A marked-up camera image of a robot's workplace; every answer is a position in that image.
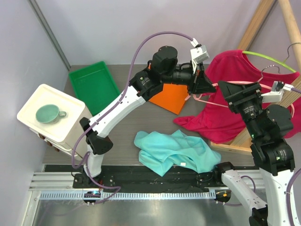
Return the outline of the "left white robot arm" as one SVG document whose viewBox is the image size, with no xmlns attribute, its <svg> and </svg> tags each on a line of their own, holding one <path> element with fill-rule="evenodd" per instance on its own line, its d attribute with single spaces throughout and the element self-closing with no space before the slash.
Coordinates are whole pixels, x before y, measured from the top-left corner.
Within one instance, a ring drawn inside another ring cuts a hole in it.
<svg viewBox="0 0 301 226">
<path fill-rule="evenodd" d="M 113 147 L 108 137 L 110 131 L 134 109 L 162 92 L 164 84 L 185 85 L 189 95 L 216 91 L 205 75 L 203 61 L 209 58 L 206 47 L 198 44 L 190 55 L 190 62 L 178 65 L 176 48 L 159 48 L 147 67 L 135 74 L 114 101 L 94 117 L 79 121 L 87 143 L 84 183 L 88 187 L 99 185 L 104 154 Z"/>
</svg>

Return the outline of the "teal t shirt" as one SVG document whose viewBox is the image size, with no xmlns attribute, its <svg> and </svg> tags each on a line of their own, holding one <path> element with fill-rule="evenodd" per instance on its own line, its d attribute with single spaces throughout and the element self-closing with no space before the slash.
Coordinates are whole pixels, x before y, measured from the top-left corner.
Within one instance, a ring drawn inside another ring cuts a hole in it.
<svg viewBox="0 0 301 226">
<path fill-rule="evenodd" d="M 139 131 L 134 145 L 140 149 L 139 162 L 161 177 L 174 165 L 197 173 L 209 172 L 222 159 L 202 138 L 188 136 L 180 130 L 171 135 Z"/>
</svg>

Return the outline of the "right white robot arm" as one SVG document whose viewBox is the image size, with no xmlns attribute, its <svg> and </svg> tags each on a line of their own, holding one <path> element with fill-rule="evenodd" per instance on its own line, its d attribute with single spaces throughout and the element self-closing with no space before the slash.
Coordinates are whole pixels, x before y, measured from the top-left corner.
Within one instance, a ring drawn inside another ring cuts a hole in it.
<svg viewBox="0 0 301 226">
<path fill-rule="evenodd" d="M 298 226 L 293 183 L 300 175 L 295 169 L 292 148 L 285 135 L 293 129 L 290 111 L 278 104 L 285 91 L 294 86 L 275 81 L 270 92 L 262 94 L 254 83 L 218 82 L 231 112 L 239 114 L 251 137 L 251 154 L 261 173 L 267 199 L 263 201 L 242 180 L 230 162 L 217 164 L 212 179 L 227 186 L 249 215 L 252 226 Z"/>
</svg>

